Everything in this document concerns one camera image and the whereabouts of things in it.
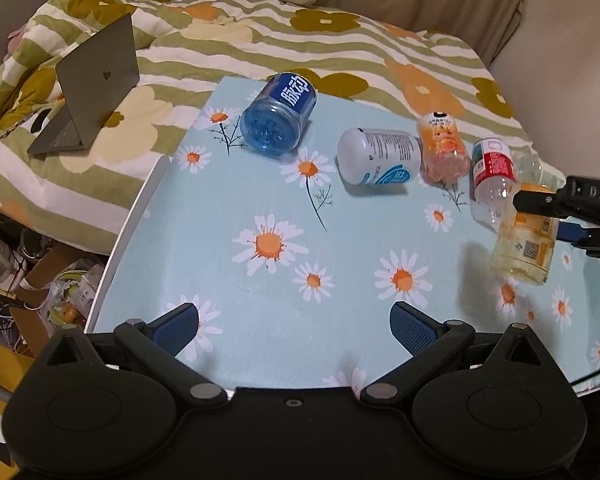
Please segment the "red label water bottle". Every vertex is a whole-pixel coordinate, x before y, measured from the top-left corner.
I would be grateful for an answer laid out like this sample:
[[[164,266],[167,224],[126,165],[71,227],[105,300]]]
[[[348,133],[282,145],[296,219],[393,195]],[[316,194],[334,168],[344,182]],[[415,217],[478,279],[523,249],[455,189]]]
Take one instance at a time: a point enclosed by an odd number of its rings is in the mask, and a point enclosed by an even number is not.
[[[478,223],[496,232],[506,200],[517,185],[508,145],[498,138],[475,142],[469,177],[471,214]]]

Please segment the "grey open laptop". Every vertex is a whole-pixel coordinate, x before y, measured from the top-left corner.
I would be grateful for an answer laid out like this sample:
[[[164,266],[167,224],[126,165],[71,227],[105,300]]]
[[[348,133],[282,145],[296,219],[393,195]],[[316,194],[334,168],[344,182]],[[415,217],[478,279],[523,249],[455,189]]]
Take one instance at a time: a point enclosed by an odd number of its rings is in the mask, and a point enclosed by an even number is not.
[[[125,14],[82,42],[56,65],[64,104],[47,116],[31,156],[88,150],[140,79],[132,18]]]

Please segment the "orange juice bottle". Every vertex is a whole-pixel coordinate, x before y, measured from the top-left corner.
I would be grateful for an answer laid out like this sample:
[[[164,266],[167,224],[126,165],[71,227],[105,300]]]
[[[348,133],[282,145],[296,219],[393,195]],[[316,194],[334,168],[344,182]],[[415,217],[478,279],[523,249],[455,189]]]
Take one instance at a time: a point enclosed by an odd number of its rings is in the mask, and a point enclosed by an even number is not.
[[[469,156],[455,118],[445,112],[420,116],[416,122],[422,146],[422,166],[434,183],[452,185],[469,170]]]

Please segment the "light blue daisy tablecloth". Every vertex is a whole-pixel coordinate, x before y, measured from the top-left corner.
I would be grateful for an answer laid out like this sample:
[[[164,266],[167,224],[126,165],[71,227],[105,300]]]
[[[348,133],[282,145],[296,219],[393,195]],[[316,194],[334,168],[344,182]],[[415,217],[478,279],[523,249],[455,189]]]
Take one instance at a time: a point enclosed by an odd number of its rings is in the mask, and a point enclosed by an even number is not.
[[[361,388],[408,357],[389,322],[404,300],[480,332],[527,323],[578,389],[600,383],[597,260],[558,244],[546,283],[501,278],[466,181],[347,185],[336,165],[343,131],[415,129],[373,107],[320,96],[294,156],[242,148],[237,117],[259,88],[224,79],[170,165],[154,170],[89,330],[149,322],[189,301],[198,332],[180,358],[221,386]]]

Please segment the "striped floral quilt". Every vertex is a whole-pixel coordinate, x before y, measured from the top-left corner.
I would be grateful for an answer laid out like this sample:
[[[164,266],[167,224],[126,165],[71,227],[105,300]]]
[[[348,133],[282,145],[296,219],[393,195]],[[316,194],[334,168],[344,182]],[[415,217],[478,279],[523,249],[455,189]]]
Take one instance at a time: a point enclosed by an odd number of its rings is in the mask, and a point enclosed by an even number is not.
[[[57,63],[123,15],[132,18],[137,88],[89,150],[32,157],[34,118],[62,101]],[[531,144],[478,54],[440,32],[277,0],[48,0],[0,65],[0,212],[54,240],[110,252],[155,161],[180,151],[190,125],[238,113],[210,103],[219,82],[278,72],[408,118],[442,108],[468,140]]]

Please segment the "yellow vitamin drink bottle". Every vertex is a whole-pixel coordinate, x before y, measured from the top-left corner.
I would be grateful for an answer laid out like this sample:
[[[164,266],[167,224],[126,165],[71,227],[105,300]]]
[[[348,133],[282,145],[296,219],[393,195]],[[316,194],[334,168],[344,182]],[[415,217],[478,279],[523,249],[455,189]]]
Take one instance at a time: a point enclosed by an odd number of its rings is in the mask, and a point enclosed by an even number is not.
[[[502,211],[491,266],[501,276],[542,285],[553,259],[558,220],[519,212],[514,206],[519,191],[540,194],[544,205],[547,197],[555,194],[551,188],[534,183],[519,182],[514,187]]]

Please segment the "clear green label bottle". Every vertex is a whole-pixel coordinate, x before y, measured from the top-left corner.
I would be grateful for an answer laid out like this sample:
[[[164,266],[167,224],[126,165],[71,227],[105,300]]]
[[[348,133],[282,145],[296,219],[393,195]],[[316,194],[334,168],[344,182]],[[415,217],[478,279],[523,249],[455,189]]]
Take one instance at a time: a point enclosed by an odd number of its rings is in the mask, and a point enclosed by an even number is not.
[[[519,183],[541,185],[552,191],[562,188],[566,183],[565,175],[536,153],[515,152],[513,161]]]

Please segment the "blue sports drink bottle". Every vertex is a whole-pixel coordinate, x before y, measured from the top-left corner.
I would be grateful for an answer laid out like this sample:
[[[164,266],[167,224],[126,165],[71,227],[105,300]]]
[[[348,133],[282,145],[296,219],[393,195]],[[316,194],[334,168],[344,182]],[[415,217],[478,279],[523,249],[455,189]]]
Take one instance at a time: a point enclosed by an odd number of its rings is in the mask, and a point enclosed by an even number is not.
[[[315,104],[316,91],[306,77],[276,74],[242,112],[242,138],[262,155],[287,155],[297,147]]]

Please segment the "white blue label bottle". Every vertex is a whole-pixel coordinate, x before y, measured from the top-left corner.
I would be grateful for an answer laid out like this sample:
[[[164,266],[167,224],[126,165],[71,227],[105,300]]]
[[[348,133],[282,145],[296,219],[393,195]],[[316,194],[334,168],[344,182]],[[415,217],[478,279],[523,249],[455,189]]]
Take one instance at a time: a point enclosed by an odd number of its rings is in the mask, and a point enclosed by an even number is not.
[[[422,153],[407,132],[352,128],[339,138],[337,162],[350,185],[404,184],[419,174]]]

